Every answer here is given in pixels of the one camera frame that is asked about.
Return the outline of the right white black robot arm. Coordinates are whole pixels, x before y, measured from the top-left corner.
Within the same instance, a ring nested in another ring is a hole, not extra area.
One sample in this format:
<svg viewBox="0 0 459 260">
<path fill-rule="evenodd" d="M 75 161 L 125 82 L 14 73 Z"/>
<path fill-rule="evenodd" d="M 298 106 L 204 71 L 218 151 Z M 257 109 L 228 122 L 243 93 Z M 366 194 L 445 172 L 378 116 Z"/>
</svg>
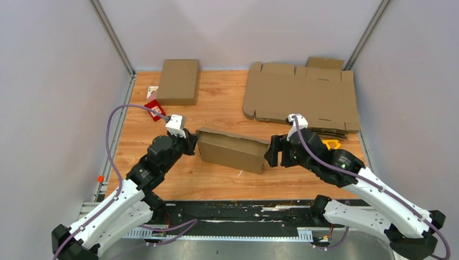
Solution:
<svg viewBox="0 0 459 260">
<path fill-rule="evenodd" d="M 374 212 L 316 196 L 308 217 L 312 224 L 345 225 L 371 234 L 406 259 L 434 257 L 445 215 L 425 210 L 400 196 L 379 180 L 365 164 L 344 149 L 328 148 L 307 129 L 291 135 L 273 135 L 265 153 L 271 167 L 301 166 L 322 181 L 343 188 L 371 205 Z"/>
</svg>

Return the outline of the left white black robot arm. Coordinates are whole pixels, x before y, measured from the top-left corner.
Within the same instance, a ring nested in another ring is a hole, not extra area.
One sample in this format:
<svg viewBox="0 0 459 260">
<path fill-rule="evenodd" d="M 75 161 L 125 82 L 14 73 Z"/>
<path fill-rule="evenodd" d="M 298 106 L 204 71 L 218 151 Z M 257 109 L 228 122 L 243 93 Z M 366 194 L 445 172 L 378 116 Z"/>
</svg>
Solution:
<svg viewBox="0 0 459 260">
<path fill-rule="evenodd" d="M 199 136 L 187 129 L 184 133 L 157 136 L 112 194 L 69 227 L 54 228 L 53 258 L 99 259 L 132 229 L 148 221 L 161 223 L 165 202 L 153 190 L 183 155 L 195 154 Z"/>
</svg>

